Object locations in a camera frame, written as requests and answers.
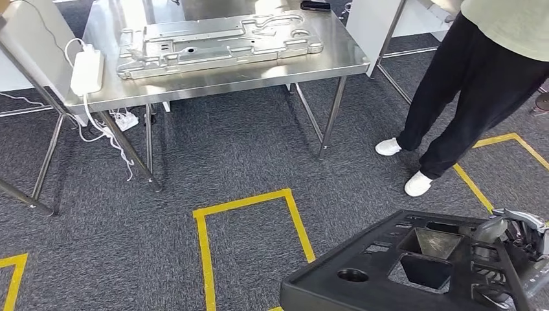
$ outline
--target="yellow tape marking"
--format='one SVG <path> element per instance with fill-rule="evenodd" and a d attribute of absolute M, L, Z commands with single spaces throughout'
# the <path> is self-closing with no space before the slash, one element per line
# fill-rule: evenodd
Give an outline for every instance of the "yellow tape marking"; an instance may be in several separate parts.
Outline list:
<path fill-rule="evenodd" d="M 202 271 L 204 274 L 204 295 L 206 297 L 206 311 L 216 310 L 216 289 L 214 287 L 214 270 L 212 268 L 212 254 L 210 253 L 210 241 L 208 228 L 204 216 L 195 216 L 200 243 L 200 255 L 202 258 Z"/>
<path fill-rule="evenodd" d="M 293 224 L 297 231 L 299 241 L 303 247 L 303 252 L 305 253 L 305 258 L 307 262 L 315 261 L 315 253 L 305 231 L 305 226 L 297 210 L 297 205 L 292 196 L 291 189 L 286 188 L 274 192 L 269 192 L 265 194 L 260 194 L 258 196 L 252 196 L 246 199 L 240 199 L 228 203 L 223 203 L 219 205 L 214 205 L 210 207 L 204 207 L 202 209 L 196 209 L 192 212 L 192 216 L 196 218 L 196 225 L 198 230 L 198 239 L 200 245 L 200 254 L 202 258 L 202 270 L 204 275 L 204 294 L 206 299 L 206 311 L 216 311 L 216 289 L 214 284 L 214 269 L 212 266 L 212 254 L 210 252 L 210 242 L 208 240 L 208 229 L 206 227 L 206 216 L 216 213 L 221 213 L 229 211 L 232 209 L 237 209 L 240 207 L 245 207 L 252 204 L 257 204 L 261 202 L 266 202 L 274 199 L 285 198 L 286 204 L 290 211 Z M 276 307 L 270 309 L 270 311 L 283 311 L 282 308 Z"/>
<path fill-rule="evenodd" d="M 538 162 L 540 162 L 543 167 L 549 170 L 549 163 L 540 154 L 538 154 L 526 141 L 524 141 L 524 139 L 522 139 L 517 133 L 509 133 L 501 136 L 480 140 L 476 142 L 473 148 L 488 146 L 495 143 L 501 143 L 503 141 L 510 141 L 512 139 L 519 142 L 519 144 L 521 144 L 521 146 L 524 147 L 524 149 L 526 149 Z M 463 179 L 463 181 L 469 186 L 469 188 L 471 188 L 473 193 L 475 193 L 478 200 L 486 207 L 486 209 L 490 213 L 492 213 L 492 209 L 494 209 L 494 206 L 492 205 L 492 203 L 490 203 L 490 201 L 486 198 L 486 196 L 482 193 L 482 191 L 480 191 L 480 189 L 475 185 L 475 183 L 469 177 L 469 175 L 465 173 L 465 170 L 463 170 L 463 168 L 458 164 L 454 165 L 454 169 L 456 170 L 458 175 Z"/>
<path fill-rule="evenodd" d="M 501 136 L 496 136 L 492 138 L 483 139 L 477 141 L 473 148 L 488 146 L 489 144 L 501 143 L 502 141 L 510 141 L 511 139 L 516 139 L 518 135 L 516 133 L 505 134 Z"/>
<path fill-rule="evenodd" d="M 494 209 L 494 206 L 490 201 L 486 198 L 486 196 L 480 191 L 480 189 L 475 185 L 475 182 L 465 173 L 463 168 L 459 164 L 454 164 L 454 169 L 458 173 L 458 175 L 464 180 L 464 182 L 471 188 L 473 193 L 476 195 L 478 200 L 486 207 L 488 212 L 491 214 L 492 210 Z"/>
<path fill-rule="evenodd" d="M 236 200 L 228 203 L 223 203 L 223 204 L 214 205 L 210 207 L 204 207 L 203 209 L 196 209 L 192 212 L 192 214 L 194 217 L 198 215 L 207 216 L 207 215 L 225 212 L 231 209 L 237 209 L 239 207 L 244 207 L 244 206 L 248 206 L 248 205 L 252 205 L 260 202 L 283 198 L 286 195 L 285 190 L 286 189 L 282 189 L 279 191 L 260 194 L 258 196 L 251 196 L 250 198 L 246 198 L 246 199 L 240 199 L 240 200 Z"/>
<path fill-rule="evenodd" d="M 297 211 L 297 205 L 293 199 L 291 189 L 284 189 L 283 191 L 284 196 L 286 197 L 286 203 L 288 204 L 288 209 L 290 210 L 290 215 L 292 216 L 293 224 L 297 230 L 297 235 L 299 236 L 299 241 L 303 247 L 303 252 L 305 252 L 305 258 L 307 258 L 308 263 L 311 263 L 317 258 L 315 257 L 315 253 L 311 247 L 311 242 L 309 241 L 309 237 L 305 231 L 305 226 L 301 221 L 301 216 L 299 216 L 299 212 Z"/>
<path fill-rule="evenodd" d="M 23 278 L 23 272 L 25 265 L 27 264 L 27 253 L 20 254 L 13 257 L 0 259 L 0 268 L 9 266 L 15 266 L 14 274 L 10 282 L 10 288 L 8 289 L 8 295 L 6 296 L 6 303 L 4 304 L 4 311 L 13 311 L 16 306 L 17 293 L 19 293 L 19 285 L 21 284 L 21 278 Z"/>
<path fill-rule="evenodd" d="M 547 168 L 547 170 L 549 170 L 549 163 L 547 162 L 547 160 L 545 160 L 543 157 L 541 157 L 540 154 L 538 154 L 526 141 L 524 141 L 524 139 L 522 139 L 520 136 L 518 136 L 517 134 L 515 134 L 516 137 L 515 139 L 519 142 L 519 144 L 521 144 L 521 146 L 524 147 L 524 149 L 528 150 L 528 152 L 538 161 L 540 162 L 543 167 Z"/>

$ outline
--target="white partition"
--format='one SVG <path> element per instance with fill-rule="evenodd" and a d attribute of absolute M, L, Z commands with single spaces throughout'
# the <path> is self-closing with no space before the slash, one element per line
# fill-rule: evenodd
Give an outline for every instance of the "white partition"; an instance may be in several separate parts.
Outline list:
<path fill-rule="evenodd" d="M 0 40 L 42 86 L 51 87 L 64 100 L 69 92 L 72 68 L 65 60 L 62 49 L 74 38 L 74 34 L 52 1 L 27 1 L 36 8 L 17 1 L 11 3 L 3 14 L 6 25 L 0 30 Z M 69 49 L 69 56 L 74 59 L 78 51 L 79 46 L 75 43 Z M 32 87 L 2 52 L 0 68 L 0 91 Z"/>
<path fill-rule="evenodd" d="M 401 0 L 355 0 L 353 2 L 347 30 L 372 63 L 381 54 L 400 2 Z M 441 40 L 450 27 L 450 23 L 445 22 L 448 16 L 450 16 L 449 13 L 431 0 L 408 0 L 392 37 L 436 33 L 436 38 Z M 368 76 L 371 76 L 374 67 L 370 66 Z"/>

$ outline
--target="black pants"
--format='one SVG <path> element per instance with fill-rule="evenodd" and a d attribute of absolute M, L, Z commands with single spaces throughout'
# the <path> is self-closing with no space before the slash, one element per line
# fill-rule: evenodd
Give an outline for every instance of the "black pants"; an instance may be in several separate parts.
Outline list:
<path fill-rule="evenodd" d="M 440 177 L 490 128 L 509 117 L 549 78 L 549 62 L 511 52 L 459 15 L 414 95 L 397 142 L 415 150 L 446 104 L 461 91 L 457 112 L 421 157 L 421 172 Z"/>

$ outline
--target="cup holder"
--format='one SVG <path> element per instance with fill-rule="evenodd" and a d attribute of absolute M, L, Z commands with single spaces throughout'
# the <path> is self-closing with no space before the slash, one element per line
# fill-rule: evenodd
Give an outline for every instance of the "cup holder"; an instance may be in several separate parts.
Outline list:
<path fill-rule="evenodd" d="M 342 269 L 337 272 L 337 276 L 348 282 L 366 282 L 368 275 L 357 269 Z"/>

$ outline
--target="gray carpet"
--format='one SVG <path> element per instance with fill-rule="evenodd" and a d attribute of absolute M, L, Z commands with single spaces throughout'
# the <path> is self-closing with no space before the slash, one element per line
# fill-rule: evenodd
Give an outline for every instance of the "gray carpet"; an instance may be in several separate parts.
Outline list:
<path fill-rule="evenodd" d="M 59 4 L 75 33 L 84 29 L 89 3 Z M 395 40 L 391 49 L 432 44 L 432 38 L 417 36 Z M 394 58 L 385 65 L 413 94 L 430 57 Z M 302 84 L 323 124 L 335 87 L 334 80 Z M 20 93 L 38 99 L 33 91 Z M 26 107 L 0 98 L 0 109 L 17 105 Z M 532 105 L 530 100 L 486 137 L 516 132 L 549 159 L 549 119 L 529 115 Z M 195 98 L 172 108 L 159 112 L 153 128 L 155 174 L 164 191 L 152 192 L 140 175 L 127 182 L 126 166 L 107 141 L 84 143 L 67 124 L 43 192 L 44 202 L 61 215 L 44 218 L 0 196 L 0 258 L 28 253 L 17 311 L 204 310 L 192 211 L 282 188 L 292 189 L 316 256 L 398 209 L 487 216 L 453 170 L 421 198 L 404 194 L 404 182 L 454 107 L 420 150 L 380 157 L 373 146 L 398 134 L 408 109 L 381 75 L 349 78 L 323 161 L 316 158 L 319 144 L 304 110 L 283 87 Z M 144 110 L 133 111 L 142 121 Z M 32 189 L 55 120 L 51 111 L 0 119 L 0 176 Z M 127 135 L 144 155 L 142 125 Z M 518 144 L 473 150 L 460 164 L 496 207 L 549 218 L 549 172 Z M 278 283 L 306 263 L 284 201 L 210 215 L 207 225 L 217 310 L 278 306 Z M 0 269 L 0 301 L 11 273 Z M 541 293 L 535 304 L 547 307 L 549 294 Z"/>

